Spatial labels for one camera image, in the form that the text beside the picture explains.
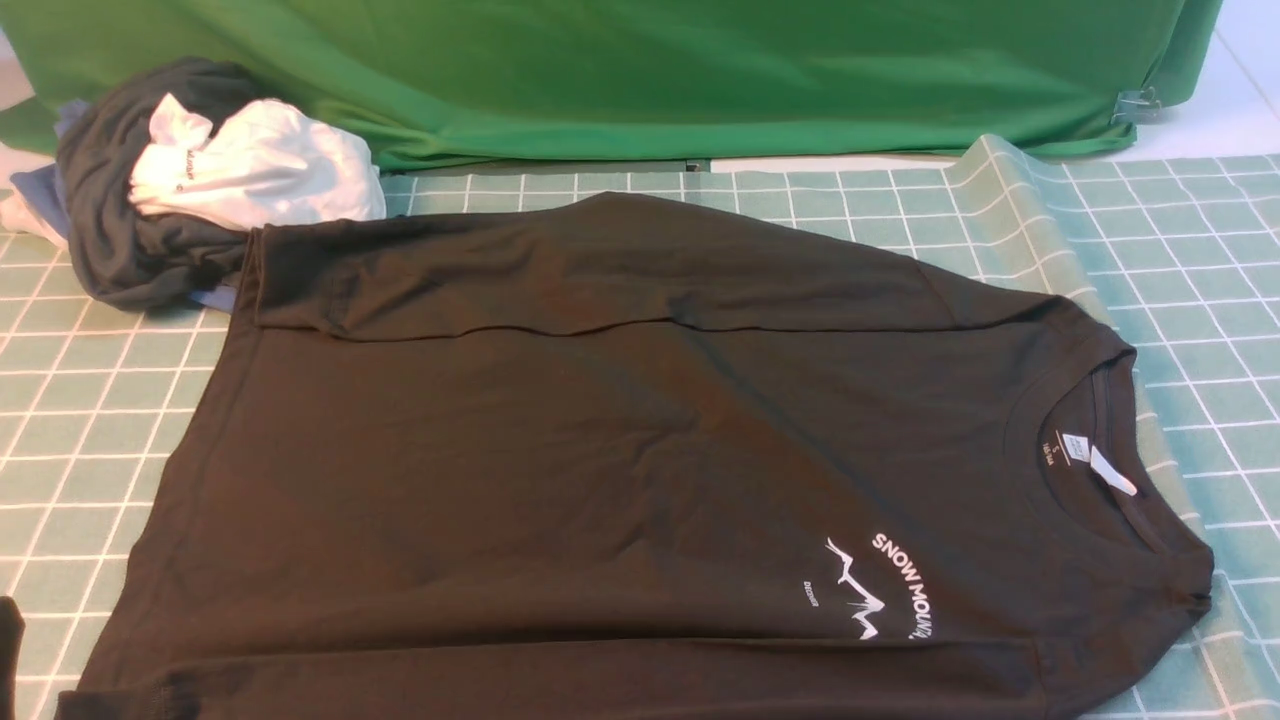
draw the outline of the white print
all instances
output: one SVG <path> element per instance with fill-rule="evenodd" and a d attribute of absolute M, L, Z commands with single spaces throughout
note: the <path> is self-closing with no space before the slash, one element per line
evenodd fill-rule
<path fill-rule="evenodd" d="M 836 584 L 844 583 L 854 588 L 854 592 L 856 592 L 863 598 L 861 602 L 849 603 L 859 609 L 858 612 L 854 612 L 854 620 L 858 620 L 863 625 L 861 639 L 865 641 L 874 638 L 879 632 L 876 629 L 876 625 L 872 625 L 870 620 L 868 620 L 867 618 L 873 612 L 879 612 L 881 610 L 884 610 L 884 603 L 878 597 L 867 592 L 867 588 L 858 584 L 858 580 L 855 580 L 854 577 L 849 574 L 849 569 L 852 568 L 854 565 L 854 559 L 850 557 L 849 553 L 846 553 L 845 551 L 836 547 L 836 543 L 833 543 L 831 538 L 827 538 L 827 550 L 835 552 L 836 556 L 840 557 L 840 561 L 844 564 L 844 566 L 840 570 L 840 579 L 836 580 Z"/>
<path fill-rule="evenodd" d="M 902 579 L 908 583 L 908 589 L 911 591 L 911 610 L 915 611 L 915 630 L 908 635 L 909 638 L 924 639 L 933 634 L 933 609 L 929 606 L 929 596 L 924 592 L 924 580 L 920 578 L 920 573 L 915 569 L 915 564 L 911 562 L 910 556 L 893 541 L 884 537 L 884 533 L 877 533 L 872 539 L 872 547 L 882 551 L 890 561 L 897 568 L 899 573 L 902 574 Z"/>

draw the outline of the green grid mat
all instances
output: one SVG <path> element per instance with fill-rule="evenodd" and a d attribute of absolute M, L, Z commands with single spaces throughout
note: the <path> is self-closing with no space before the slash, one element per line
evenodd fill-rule
<path fill-rule="evenodd" d="M 1219 562 L 1213 612 L 1091 716 L 1280 719 L 1280 156 L 1056 167 L 984 137 L 946 170 L 436 172 L 385 188 L 392 214 L 645 192 L 1073 297 L 1138 346 L 1143 459 Z M 28 618 L 18 717 L 51 716 L 74 685 L 225 327 L 90 302 L 65 254 L 0 234 L 0 591 Z"/>

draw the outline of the pile of clothes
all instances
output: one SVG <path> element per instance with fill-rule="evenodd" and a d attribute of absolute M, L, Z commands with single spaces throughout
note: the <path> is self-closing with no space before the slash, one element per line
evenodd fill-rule
<path fill-rule="evenodd" d="M 59 115 L 56 163 L 14 173 L 0 224 L 65 247 L 84 291 L 122 310 L 230 311 L 248 232 L 387 217 L 365 141 L 234 63 L 177 60 Z"/>

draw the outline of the clothing tag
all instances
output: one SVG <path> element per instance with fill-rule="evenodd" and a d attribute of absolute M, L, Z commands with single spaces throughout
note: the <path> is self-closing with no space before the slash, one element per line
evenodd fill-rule
<path fill-rule="evenodd" d="M 1074 460 L 1089 461 L 1089 438 L 1062 433 L 1062 448 Z"/>
<path fill-rule="evenodd" d="M 1097 447 L 1094 447 L 1093 452 L 1089 454 L 1089 468 L 1093 468 L 1093 471 L 1097 473 L 1098 477 L 1117 491 L 1130 496 L 1138 495 L 1138 487 L 1129 482 L 1129 478 L 1116 471 L 1116 469 L 1107 462 L 1107 459 L 1098 452 Z"/>

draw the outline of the green cloth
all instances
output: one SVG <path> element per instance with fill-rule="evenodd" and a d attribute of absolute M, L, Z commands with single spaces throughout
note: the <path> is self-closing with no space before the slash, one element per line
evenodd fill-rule
<path fill-rule="evenodd" d="M 987 132 L 1114 150 L 1134 141 L 1116 95 L 1153 79 L 1185 95 L 1217 4 L 0 0 L 0 26 L 46 108 L 183 55 L 234 60 L 399 170 L 959 152 Z"/>

